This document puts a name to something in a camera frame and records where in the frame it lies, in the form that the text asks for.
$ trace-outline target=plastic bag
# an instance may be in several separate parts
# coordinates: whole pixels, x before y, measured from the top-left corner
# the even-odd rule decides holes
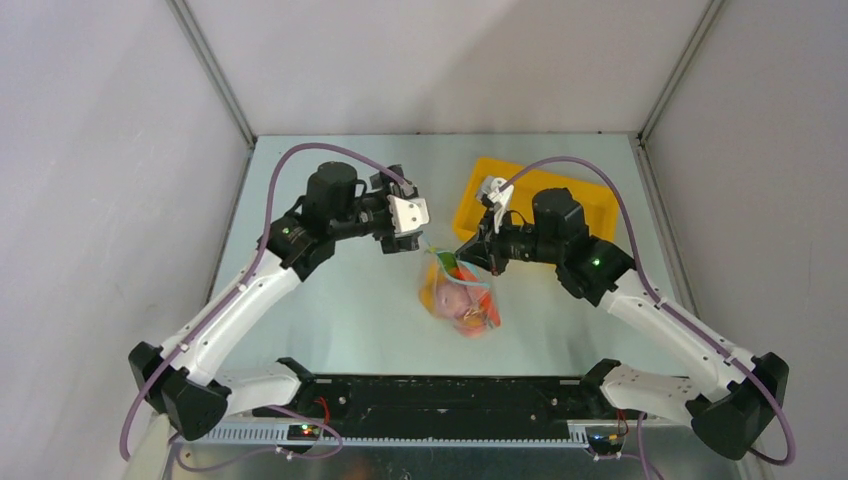
[[[466,337],[501,325],[494,291],[476,266],[453,252],[430,248],[424,254],[418,298],[433,316],[446,319]]]

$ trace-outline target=yellow bin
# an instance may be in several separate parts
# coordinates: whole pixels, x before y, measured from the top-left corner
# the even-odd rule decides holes
[[[465,186],[462,201],[453,217],[453,231],[464,243],[477,231],[477,223],[483,217],[485,208],[475,195],[483,180],[489,176],[503,177],[509,180],[523,166],[503,160],[481,157],[477,160],[471,178]],[[615,222],[618,220],[618,203],[608,187],[563,177],[542,170],[533,170],[515,182],[509,208],[516,210],[533,222],[533,195],[546,188],[567,188],[574,199],[583,205],[589,232],[610,242],[615,240]]]

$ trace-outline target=white wall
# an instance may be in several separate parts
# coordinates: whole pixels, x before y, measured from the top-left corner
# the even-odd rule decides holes
[[[0,52],[0,477],[119,478],[126,356],[202,305],[246,149],[165,2],[4,2]]]
[[[778,479],[848,471],[846,92],[848,3],[729,2],[649,141],[705,320],[789,362]]]
[[[634,131],[707,0],[190,2],[259,134]]]

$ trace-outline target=robotic arm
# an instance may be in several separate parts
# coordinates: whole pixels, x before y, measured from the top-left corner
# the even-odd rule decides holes
[[[400,166],[389,169],[403,175]],[[360,185],[363,191],[357,196]],[[371,177],[371,187],[374,190],[366,192],[365,182],[346,163],[321,165],[309,177],[306,195],[271,224],[266,251],[261,252],[250,279],[243,278],[248,271],[245,267],[220,295],[161,346],[141,342],[132,350],[129,360],[139,388],[176,353],[175,349],[180,350],[146,400],[157,412],[167,414],[183,438],[191,441],[206,435],[225,416],[265,405],[285,405],[292,400],[301,384],[301,367],[295,363],[238,371],[219,369],[232,348],[271,305],[333,256],[336,242],[373,235],[386,254],[418,248],[420,228],[429,222],[429,214],[417,189],[398,185],[385,173]],[[198,335],[189,337],[189,332],[234,289],[238,292],[235,298]]]
[[[581,384],[615,408],[644,411],[691,425],[696,435],[719,454],[742,458],[775,413],[733,361],[751,370],[780,404],[789,372],[786,363],[773,353],[755,357],[658,289],[649,294],[634,259],[616,245],[589,234],[583,207],[568,189],[537,193],[533,198],[535,224],[513,225],[508,214],[513,187],[502,189],[504,184],[502,178],[484,181],[478,199],[487,208],[486,213],[475,236],[457,251],[457,256],[493,275],[503,273],[510,260],[555,265],[557,278],[568,293],[585,298],[653,339],[670,351],[689,375],[656,375],[604,359]],[[668,307],[681,312],[731,356],[719,354],[670,315]]]

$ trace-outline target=white table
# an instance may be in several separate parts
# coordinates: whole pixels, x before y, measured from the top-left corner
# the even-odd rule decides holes
[[[390,165],[427,198],[433,243],[459,246],[450,224],[478,157],[528,164],[574,155],[598,164],[616,182],[633,216],[644,264],[655,283],[671,292],[656,229],[623,134],[374,135],[260,137],[250,163],[215,283],[216,291],[247,263],[262,231],[270,173],[280,155],[303,142],[350,148]],[[298,153],[283,169],[275,196],[282,215],[304,193],[307,177],[331,152]],[[374,172],[355,165],[360,178]],[[600,181],[574,165],[550,171]],[[619,219],[616,242],[625,250]],[[602,358],[643,370],[683,374],[676,361],[644,336],[585,300],[573,299],[553,269],[513,261],[495,280],[503,326],[468,339],[431,317],[418,301],[422,254],[382,255],[371,238],[340,242],[336,255],[295,292],[272,307],[227,358],[225,368],[258,366],[291,356],[313,372],[422,375],[582,375]]]

